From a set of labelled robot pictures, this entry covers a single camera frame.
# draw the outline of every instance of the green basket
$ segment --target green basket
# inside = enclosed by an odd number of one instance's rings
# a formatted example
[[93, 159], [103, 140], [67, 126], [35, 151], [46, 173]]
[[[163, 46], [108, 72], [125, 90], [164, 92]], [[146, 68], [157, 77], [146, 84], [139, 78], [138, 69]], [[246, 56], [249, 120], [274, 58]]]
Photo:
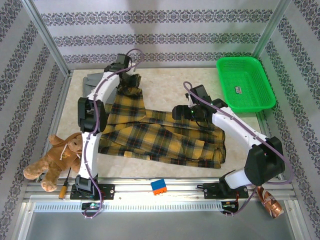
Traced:
[[276, 104], [265, 71], [254, 57], [222, 57], [216, 68], [225, 102], [235, 113], [256, 113]]

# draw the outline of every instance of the orange handle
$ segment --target orange handle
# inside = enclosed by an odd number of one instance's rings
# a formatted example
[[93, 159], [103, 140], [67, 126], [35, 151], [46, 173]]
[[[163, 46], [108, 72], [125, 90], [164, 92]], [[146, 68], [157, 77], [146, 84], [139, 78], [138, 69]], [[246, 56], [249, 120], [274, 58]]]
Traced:
[[59, 199], [64, 200], [66, 192], [67, 192], [67, 186], [62, 186], [60, 193], [59, 193]]

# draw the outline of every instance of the brown teddy bear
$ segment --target brown teddy bear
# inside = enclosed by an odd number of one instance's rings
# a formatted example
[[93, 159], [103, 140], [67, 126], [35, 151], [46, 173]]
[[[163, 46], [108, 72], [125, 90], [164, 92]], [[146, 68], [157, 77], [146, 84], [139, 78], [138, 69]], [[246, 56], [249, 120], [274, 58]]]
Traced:
[[39, 161], [27, 166], [23, 175], [34, 180], [47, 170], [41, 186], [46, 192], [52, 192], [57, 189], [57, 179], [61, 171], [71, 168], [76, 173], [79, 172], [83, 144], [80, 132], [72, 134], [66, 140], [56, 135], [50, 135], [48, 139], [52, 148]]

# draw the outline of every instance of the wall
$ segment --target wall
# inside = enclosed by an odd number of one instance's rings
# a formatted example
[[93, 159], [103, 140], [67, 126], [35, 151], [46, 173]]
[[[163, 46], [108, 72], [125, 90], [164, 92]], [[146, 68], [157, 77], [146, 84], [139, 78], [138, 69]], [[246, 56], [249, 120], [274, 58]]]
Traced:
[[64, 76], [18, 0], [0, 0], [0, 240], [9, 239], [39, 159]]
[[294, 0], [260, 58], [277, 102], [264, 112], [294, 167], [294, 187], [320, 239], [320, 0]]
[[70, 69], [138, 47], [141, 67], [212, 67], [250, 56], [279, 0], [35, 0]]

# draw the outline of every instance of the basket label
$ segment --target basket label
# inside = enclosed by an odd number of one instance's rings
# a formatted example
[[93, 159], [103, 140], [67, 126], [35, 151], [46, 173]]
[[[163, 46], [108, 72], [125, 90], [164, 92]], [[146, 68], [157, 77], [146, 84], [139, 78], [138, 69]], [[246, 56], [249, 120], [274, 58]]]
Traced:
[[242, 94], [241, 87], [235, 86], [234, 88], [235, 88], [235, 93], [236, 94]]

